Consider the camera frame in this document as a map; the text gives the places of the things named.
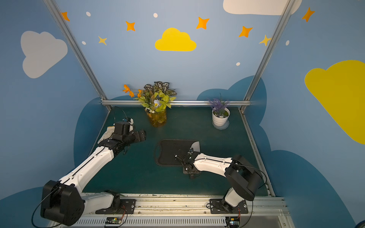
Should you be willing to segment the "cleaver knife black handle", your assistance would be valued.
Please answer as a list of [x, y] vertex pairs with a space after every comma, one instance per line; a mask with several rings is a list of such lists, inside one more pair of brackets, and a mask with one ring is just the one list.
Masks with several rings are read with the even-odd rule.
[[198, 154], [200, 153], [200, 142], [199, 141], [194, 142], [188, 151], [188, 154], [193, 154], [193, 153], [198, 153]]

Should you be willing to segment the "white cotton glove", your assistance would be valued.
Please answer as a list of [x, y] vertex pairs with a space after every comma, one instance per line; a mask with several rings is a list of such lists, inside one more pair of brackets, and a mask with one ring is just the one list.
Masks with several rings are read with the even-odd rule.
[[101, 136], [101, 138], [98, 140], [97, 144], [101, 143], [103, 140], [109, 138], [112, 136], [112, 134], [115, 131], [115, 127], [114, 126], [109, 126], [107, 127], [106, 131], [103, 133], [103, 135]]

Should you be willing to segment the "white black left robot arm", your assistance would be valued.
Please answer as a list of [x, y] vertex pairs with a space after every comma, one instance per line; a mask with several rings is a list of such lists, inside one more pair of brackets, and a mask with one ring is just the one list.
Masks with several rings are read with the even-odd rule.
[[91, 212], [119, 213], [122, 210], [120, 194], [104, 191], [90, 196], [82, 192], [92, 178], [120, 153], [126, 153], [133, 143], [146, 140], [145, 130], [136, 130], [132, 118], [126, 118], [108, 128], [94, 152], [73, 171], [58, 181], [50, 180], [42, 190], [42, 200], [35, 211], [57, 225], [74, 225]]

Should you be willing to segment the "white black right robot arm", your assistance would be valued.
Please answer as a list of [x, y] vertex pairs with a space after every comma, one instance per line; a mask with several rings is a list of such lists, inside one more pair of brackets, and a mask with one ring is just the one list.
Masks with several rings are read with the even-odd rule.
[[186, 156], [175, 155], [183, 172], [191, 178], [202, 172], [210, 172], [227, 179], [231, 188], [218, 203], [217, 209], [234, 213], [243, 201], [254, 201], [257, 190], [267, 177], [260, 169], [253, 167], [243, 156], [218, 158], [199, 152], [189, 152]]

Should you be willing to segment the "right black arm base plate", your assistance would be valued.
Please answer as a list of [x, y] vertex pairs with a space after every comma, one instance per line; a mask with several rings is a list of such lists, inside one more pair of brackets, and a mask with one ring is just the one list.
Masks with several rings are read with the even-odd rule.
[[248, 214], [248, 205], [246, 200], [241, 201], [236, 207], [226, 203], [223, 199], [210, 199], [206, 208], [211, 214]]

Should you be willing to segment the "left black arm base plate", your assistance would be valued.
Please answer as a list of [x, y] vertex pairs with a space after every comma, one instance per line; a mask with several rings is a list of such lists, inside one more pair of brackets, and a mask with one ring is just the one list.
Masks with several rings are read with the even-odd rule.
[[120, 199], [113, 200], [111, 206], [106, 209], [100, 209], [95, 211], [96, 214], [134, 214], [136, 205], [135, 199]]

